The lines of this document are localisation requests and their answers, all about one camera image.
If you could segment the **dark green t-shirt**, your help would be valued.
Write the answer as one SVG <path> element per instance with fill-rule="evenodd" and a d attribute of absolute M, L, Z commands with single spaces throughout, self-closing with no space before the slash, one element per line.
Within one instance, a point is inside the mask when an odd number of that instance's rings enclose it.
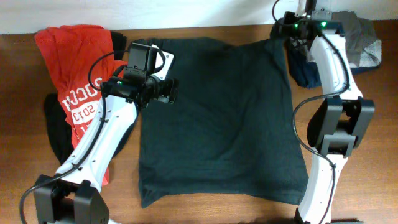
<path fill-rule="evenodd" d="M 292 129 L 283 42 L 147 39 L 175 56 L 175 103 L 142 110 L 142 207 L 166 195 L 246 194 L 298 205 L 308 174 Z"/>

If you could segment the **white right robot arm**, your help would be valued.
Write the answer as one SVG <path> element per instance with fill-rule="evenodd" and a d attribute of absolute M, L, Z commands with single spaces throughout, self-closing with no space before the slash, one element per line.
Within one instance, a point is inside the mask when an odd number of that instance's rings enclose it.
<path fill-rule="evenodd" d="M 297 105 L 321 100 L 307 126 L 307 141 L 299 143 L 313 155 L 305 195 L 295 211 L 295 223 L 331 223 L 331 206 L 338 179 L 349 156 L 360 144 L 375 113 L 355 83 L 346 56 L 341 23 L 299 16 L 287 11 L 277 19 L 279 33 L 306 42 L 307 57 L 318 68 L 322 95 Z"/>

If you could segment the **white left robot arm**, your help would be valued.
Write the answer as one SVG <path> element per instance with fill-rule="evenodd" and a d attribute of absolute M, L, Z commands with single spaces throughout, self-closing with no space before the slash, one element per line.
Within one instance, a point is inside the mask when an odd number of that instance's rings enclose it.
<path fill-rule="evenodd" d="M 173 103 L 178 88 L 176 78 L 156 75 L 111 77 L 102 83 L 98 108 L 75 150 L 54 176 L 40 175 L 22 195 L 21 222 L 27 223 L 24 205 L 32 194 L 39 223 L 112 223 L 101 196 L 106 169 L 139 110 L 150 100 Z"/>

